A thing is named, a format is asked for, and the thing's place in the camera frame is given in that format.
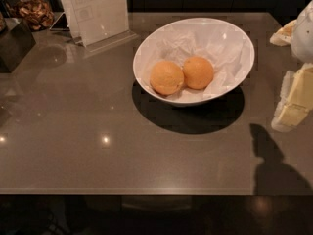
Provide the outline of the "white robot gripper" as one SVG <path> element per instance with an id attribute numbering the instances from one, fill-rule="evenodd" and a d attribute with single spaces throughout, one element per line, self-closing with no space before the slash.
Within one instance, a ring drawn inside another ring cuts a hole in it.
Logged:
<path id="1" fill-rule="evenodd" d="M 275 32 L 270 43 L 289 46 L 295 57 L 305 63 L 298 71 L 288 70 L 283 78 L 280 102 L 271 126 L 280 132 L 297 128 L 313 110 L 313 0 L 296 20 Z"/>

